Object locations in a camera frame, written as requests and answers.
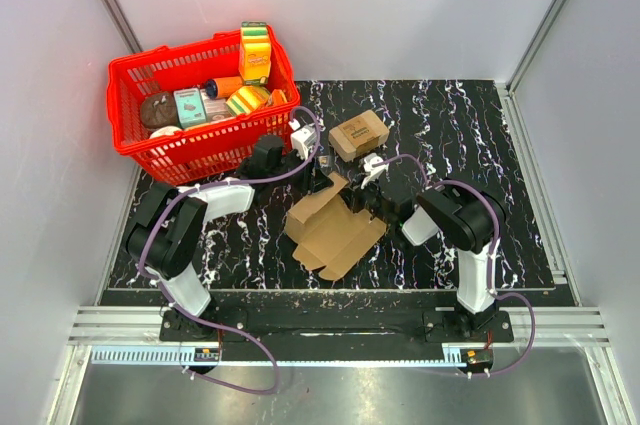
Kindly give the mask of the brown cardboard box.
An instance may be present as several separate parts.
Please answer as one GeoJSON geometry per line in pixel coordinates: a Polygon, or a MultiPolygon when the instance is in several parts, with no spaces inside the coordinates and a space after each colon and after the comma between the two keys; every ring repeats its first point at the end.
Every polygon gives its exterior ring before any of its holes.
{"type": "Polygon", "coordinates": [[[384,236],[386,224],[363,209],[351,211],[340,192],[348,181],[333,172],[333,184],[307,195],[286,215],[285,233],[296,243],[293,258],[330,282],[342,279],[384,236]]]}

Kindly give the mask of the kitchen scouring pads pack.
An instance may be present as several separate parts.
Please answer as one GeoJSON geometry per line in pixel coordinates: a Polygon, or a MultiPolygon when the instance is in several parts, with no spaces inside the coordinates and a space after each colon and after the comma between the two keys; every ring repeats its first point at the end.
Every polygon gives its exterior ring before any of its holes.
{"type": "Polygon", "coordinates": [[[344,162],[371,152],[388,137],[388,127],[373,110],[362,112],[329,131],[329,143],[344,162]]]}

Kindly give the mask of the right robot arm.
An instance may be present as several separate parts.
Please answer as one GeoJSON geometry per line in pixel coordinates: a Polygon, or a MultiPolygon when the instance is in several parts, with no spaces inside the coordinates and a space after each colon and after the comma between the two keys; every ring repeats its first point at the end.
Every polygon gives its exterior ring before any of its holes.
{"type": "Polygon", "coordinates": [[[341,197],[350,211],[381,220],[404,246],[421,246],[438,234],[449,241],[457,254],[459,283],[454,310],[442,320],[444,330],[468,341],[489,331],[499,311],[494,268],[506,219],[500,200],[451,178],[400,202],[367,183],[349,186],[341,197]]]}

